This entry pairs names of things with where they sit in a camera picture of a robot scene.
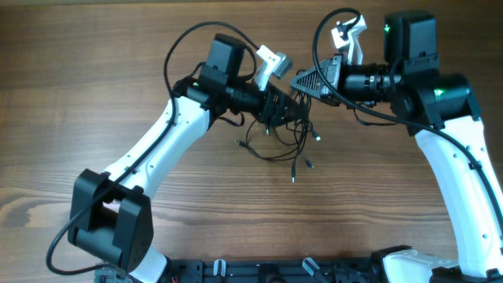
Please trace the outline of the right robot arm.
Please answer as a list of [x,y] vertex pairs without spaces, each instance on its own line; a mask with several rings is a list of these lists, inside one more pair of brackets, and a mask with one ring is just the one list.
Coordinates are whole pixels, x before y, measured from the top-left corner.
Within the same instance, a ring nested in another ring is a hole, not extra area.
[[425,255],[409,245],[340,259],[338,282],[499,282],[502,191],[490,162],[479,102],[468,79],[439,71],[436,21],[426,11],[384,18],[384,63],[364,64],[360,13],[332,30],[337,54],[314,58],[292,89],[327,105],[374,116],[377,126],[403,124],[427,158],[457,242],[457,258]]

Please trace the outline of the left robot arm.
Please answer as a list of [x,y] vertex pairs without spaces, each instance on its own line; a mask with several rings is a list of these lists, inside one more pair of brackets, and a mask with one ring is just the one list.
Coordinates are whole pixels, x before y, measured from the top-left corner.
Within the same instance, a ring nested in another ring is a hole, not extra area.
[[262,64],[239,74],[248,46],[217,34],[197,77],[176,82],[164,113],[127,154],[103,172],[89,169],[75,180],[68,230],[70,244],[140,282],[159,282],[167,258],[152,247],[151,203],[184,152],[223,114],[248,112],[270,127],[306,116],[306,111],[269,78],[292,63],[284,53],[260,46]]

